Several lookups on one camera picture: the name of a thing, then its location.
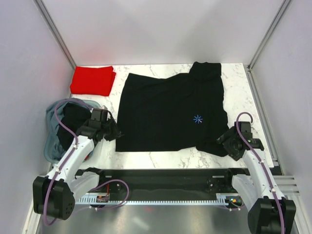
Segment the black t shirt with logo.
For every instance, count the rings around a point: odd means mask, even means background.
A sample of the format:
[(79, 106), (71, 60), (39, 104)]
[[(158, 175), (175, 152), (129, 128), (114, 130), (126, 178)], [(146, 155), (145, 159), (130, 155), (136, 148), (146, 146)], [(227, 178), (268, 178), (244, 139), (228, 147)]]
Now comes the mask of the black t shirt with logo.
[(228, 130), (221, 64), (195, 62), (187, 73), (152, 78), (130, 73), (121, 93), (117, 152), (168, 152), (195, 147), (216, 156)]

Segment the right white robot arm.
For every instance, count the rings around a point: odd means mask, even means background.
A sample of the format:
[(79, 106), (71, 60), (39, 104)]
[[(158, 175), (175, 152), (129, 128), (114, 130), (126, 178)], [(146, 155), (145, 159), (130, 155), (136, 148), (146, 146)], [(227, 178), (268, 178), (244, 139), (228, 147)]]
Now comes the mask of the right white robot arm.
[(260, 139), (253, 138), (249, 122), (236, 122), (218, 140), (228, 155), (242, 159), (249, 175), (230, 175), (223, 179), (229, 192), (237, 191), (248, 210), (248, 226), (253, 234), (289, 234), (296, 213), (292, 200), (279, 189), (266, 162)]

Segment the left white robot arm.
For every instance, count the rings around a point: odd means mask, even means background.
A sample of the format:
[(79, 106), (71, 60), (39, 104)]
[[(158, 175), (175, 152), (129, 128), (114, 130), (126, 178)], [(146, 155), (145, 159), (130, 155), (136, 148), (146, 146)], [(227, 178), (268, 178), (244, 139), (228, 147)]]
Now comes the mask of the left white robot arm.
[(74, 133), (71, 146), (59, 163), (45, 176), (37, 176), (33, 182), (33, 210), (44, 217), (66, 220), (72, 214), (75, 203), (88, 191), (105, 190), (106, 178), (87, 170), (76, 175), (86, 157), (103, 139), (112, 141), (122, 135), (116, 121), (91, 118)]

